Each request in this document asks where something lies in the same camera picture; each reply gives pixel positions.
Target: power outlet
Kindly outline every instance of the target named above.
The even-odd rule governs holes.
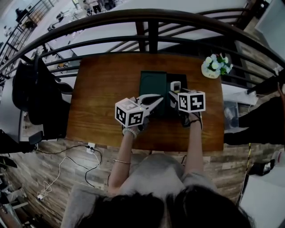
[[[87,152],[88,154],[93,154],[94,151],[91,150],[90,148],[91,148],[91,147],[92,147],[92,148],[95,148],[95,143],[89,142],[89,143],[88,143],[88,146],[89,146],[89,148],[86,149],[86,152]]]

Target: white cable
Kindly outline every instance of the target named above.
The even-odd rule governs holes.
[[[99,162],[99,159],[98,159],[97,155],[95,155],[95,157],[96,157],[96,159],[97,159],[98,165],[95,166],[95,167],[93,167],[93,168],[91,168],[91,169],[95,169],[95,168],[97,168],[98,166],[101,165],[100,162]],[[51,184],[49,184],[47,181],[44,180],[44,189],[43,189],[41,192],[37,192],[37,198],[38,198],[38,199],[40,199],[40,200],[42,199],[42,201],[44,201],[44,200],[45,200],[45,197],[48,195],[48,193],[50,193],[50,192],[53,190],[51,186],[52,186],[52,184],[53,184],[54,182],[56,182],[56,180],[59,178],[59,176],[60,176],[60,174],[61,174],[61,164],[63,163],[64,159],[66,159],[66,158],[68,158],[68,159],[71,160],[73,163],[75,163],[75,161],[73,161],[70,157],[64,157],[63,160],[59,163],[59,173],[58,173],[57,178],[56,178]]]

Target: bracelet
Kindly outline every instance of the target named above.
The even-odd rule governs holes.
[[[197,122],[197,121],[199,121],[199,122],[200,122],[200,120],[199,120],[199,119],[196,119],[196,120],[191,121],[191,122],[190,122],[190,124],[195,123],[195,122]]]
[[[130,164],[130,162],[124,162],[124,161],[117,160],[117,159],[114,159],[113,162],[120,162],[120,163],[124,163],[124,164]]]
[[[197,121],[199,121],[199,122],[200,122],[201,129],[203,130],[202,122],[201,122],[201,120],[199,120],[199,119],[196,119],[196,120],[190,121],[190,125],[191,125],[192,123],[197,122]]]
[[[133,129],[130,129],[130,128],[127,128],[127,127],[123,129],[123,135],[125,135],[125,133],[126,133],[127,131],[133,133],[134,138],[137,138],[138,134],[137,134]]]

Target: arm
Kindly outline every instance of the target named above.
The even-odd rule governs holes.
[[[278,92],[280,94],[280,97],[281,97],[281,100],[282,100],[282,106],[283,106],[283,116],[284,116],[284,120],[285,120],[285,95],[283,94],[281,88],[280,88],[280,85],[278,83],[277,85],[277,89],[278,89]]]
[[[134,135],[127,131],[123,137],[117,160],[130,163]],[[129,177],[130,164],[115,162],[109,177],[108,192],[112,195],[118,193],[119,188]]]
[[[198,118],[189,114],[191,121]],[[202,129],[199,121],[193,122],[190,125],[188,151],[185,163],[184,173],[188,174],[193,171],[203,172],[203,153],[202,153]]]

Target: dark hair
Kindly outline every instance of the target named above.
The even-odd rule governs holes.
[[[211,227],[251,228],[246,213],[228,198],[203,187],[190,187],[176,197],[169,195],[166,205],[173,228]],[[99,197],[93,213],[78,222],[78,228],[96,227],[158,228],[164,202],[152,194]]]
[[[192,227],[251,228],[249,216],[228,198],[209,189],[193,186],[176,197],[167,197],[173,228]]]
[[[157,228],[164,212],[163,201],[152,194],[99,197],[93,213],[79,221],[78,228],[110,227]]]

